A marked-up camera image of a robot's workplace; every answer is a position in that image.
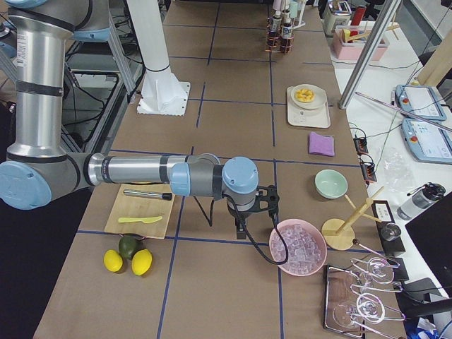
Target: pink bowl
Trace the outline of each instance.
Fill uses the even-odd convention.
[[[326,243],[318,229],[300,219],[284,220],[277,228],[289,249],[289,260],[279,265],[281,270],[299,277],[320,270],[326,261]],[[270,234],[269,245],[273,260],[284,260],[284,245],[275,230]]]

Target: metal cup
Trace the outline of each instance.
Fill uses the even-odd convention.
[[[380,230],[381,237],[385,239],[387,242],[392,242],[393,240],[396,240],[397,238],[400,237],[401,234],[402,231],[400,230],[400,227],[392,222],[384,225]]]

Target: blue and white device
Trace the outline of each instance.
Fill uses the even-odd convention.
[[[441,98],[429,86],[397,85],[395,96],[399,107],[406,112],[435,121],[446,120],[446,113],[440,105]]]
[[[402,132],[408,148],[420,162],[452,165],[451,133],[416,119],[404,119]]]

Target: blue cable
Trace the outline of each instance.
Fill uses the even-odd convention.
[[[452,325],[452,320],[448,322],[447,325],[444,326],[443,330],[441,331],[441,333],[439,334],[437,339],[441,339],[444,335],[444,333],[447,331],[447,329]]]

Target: black floor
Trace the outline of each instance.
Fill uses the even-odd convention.
[[[0,104],[0,162],[11,141],[10,119]],[[0,199],[0,339],[33,336],[90,195],[84,189],[30,211]]]

